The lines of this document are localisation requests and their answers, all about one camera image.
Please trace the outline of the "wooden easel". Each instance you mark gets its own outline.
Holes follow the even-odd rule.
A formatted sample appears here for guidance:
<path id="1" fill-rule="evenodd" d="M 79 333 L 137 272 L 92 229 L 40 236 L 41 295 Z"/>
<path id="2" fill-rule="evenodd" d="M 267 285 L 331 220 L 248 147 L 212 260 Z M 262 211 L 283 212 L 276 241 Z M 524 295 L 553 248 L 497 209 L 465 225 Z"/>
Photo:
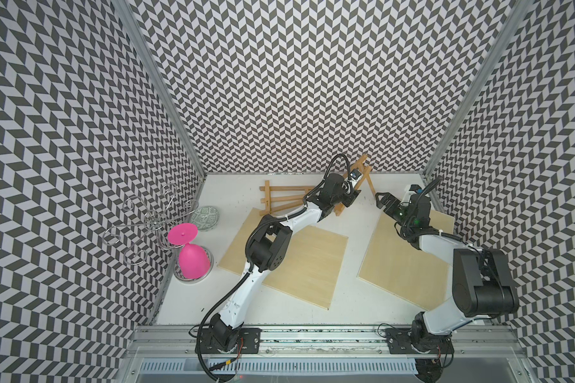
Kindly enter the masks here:
<path id="1" fill-rule="evenodd" d="M 265 180 L 259 190 L 264 194 L 260 199 L 263 208 L 259 212 L 263 215 L 278 215 L 303 204 L 305 195 L 313 190 L 312 185 L 308 186 L 272 186 L 269 180 Z"/>
<path id="2" fill-rule="evenodd" d="M 372 173 L 373 167 L 370 166 L 370 164 L 366 164 L 366 161 L 368 160 L 368 158 L 369 158 L 369 156 L 367 154 L 363 154 L 354 164 L 352 164 L 350 166 L 349 172 L 346 172 L 343 175 L 343 177 L 346 178 L 354 169 L 358 170 L 360 173 L 360 177 L 354 185 L 354 190 L 356 190 L 357 192 L 360 192 L 363 182 L 367 181 L 369 188 L 372 192 L 372 195 L 374 196 L 376 191 L 375 191 L 375 187 L 372 183 L 372 179 L 371 179 L 371 173 Z"/>

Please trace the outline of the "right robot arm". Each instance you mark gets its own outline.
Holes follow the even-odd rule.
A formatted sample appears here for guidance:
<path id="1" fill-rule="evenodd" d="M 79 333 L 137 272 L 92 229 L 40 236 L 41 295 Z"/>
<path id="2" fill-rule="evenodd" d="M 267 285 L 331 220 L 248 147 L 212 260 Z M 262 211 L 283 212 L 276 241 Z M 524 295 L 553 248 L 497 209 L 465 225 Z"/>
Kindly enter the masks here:
<path id="1" fill-rule="evenodd" d="M 376 207 L 393 218 L 399 238 L 416 250 L 452 261 L 450 298 L 418 313 L 410 329 L 386 330 L 390 340 L 407 341 L 417 354 L 449 353 L 455 330 L 475 320 L 515 314 L 519 308 L 505 252 L 477 247 L 431 225 L 429 193 L 441 182 L 438 176 L 425 187 L 414 184 L 402 199 L 389 192 L 375 193 Z"/>

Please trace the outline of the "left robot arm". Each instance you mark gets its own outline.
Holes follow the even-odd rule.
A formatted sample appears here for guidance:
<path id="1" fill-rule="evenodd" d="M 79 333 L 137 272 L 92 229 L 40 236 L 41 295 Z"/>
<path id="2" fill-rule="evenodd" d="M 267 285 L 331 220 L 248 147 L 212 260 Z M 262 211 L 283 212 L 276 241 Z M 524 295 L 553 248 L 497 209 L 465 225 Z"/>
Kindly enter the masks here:
<path id="1" fill-rule="evenodd" d="M 233 349 L 258 288 L 283 263 L 292 236 L 324 220 L 336 205 L 353 204 L 359 195 L 356 184 L 362 178 L 361 172 L 351 170 L 346 154 L 337 154 L 321 182 L 304 195 L 301 208 L 279 217 L 263 216 L 244 245 L 246 263 L 241 279 L 195 327 L 198 354 L 202 353 L 206 336 L 223 352 Z"/>

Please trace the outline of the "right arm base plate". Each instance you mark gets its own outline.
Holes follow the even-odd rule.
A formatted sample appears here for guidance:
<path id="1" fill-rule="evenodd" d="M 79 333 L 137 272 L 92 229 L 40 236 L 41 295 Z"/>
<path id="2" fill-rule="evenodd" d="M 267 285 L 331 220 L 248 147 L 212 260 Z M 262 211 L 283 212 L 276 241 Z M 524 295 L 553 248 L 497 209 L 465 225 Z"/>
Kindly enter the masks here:
<path id="1" fill-rule="evenodd" d="M 452 355 L 455 348 L 450 335 L 415 334 L 407 328 L 386 327 L 383 334 L 390 354 Z"/>

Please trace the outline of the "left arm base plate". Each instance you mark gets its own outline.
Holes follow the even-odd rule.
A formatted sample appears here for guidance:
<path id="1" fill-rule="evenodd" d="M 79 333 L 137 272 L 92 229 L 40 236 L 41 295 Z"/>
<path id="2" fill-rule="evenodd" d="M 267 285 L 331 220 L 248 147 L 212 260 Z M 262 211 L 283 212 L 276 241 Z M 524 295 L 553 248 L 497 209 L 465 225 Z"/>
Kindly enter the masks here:
<path id="1" fill-rule="evenodd" d="M 260 328 L 246 327 L 223 331 L 205 328 L 196 342 L 195 351 L 200 354 L 258 354 L 260 349 Z"/>

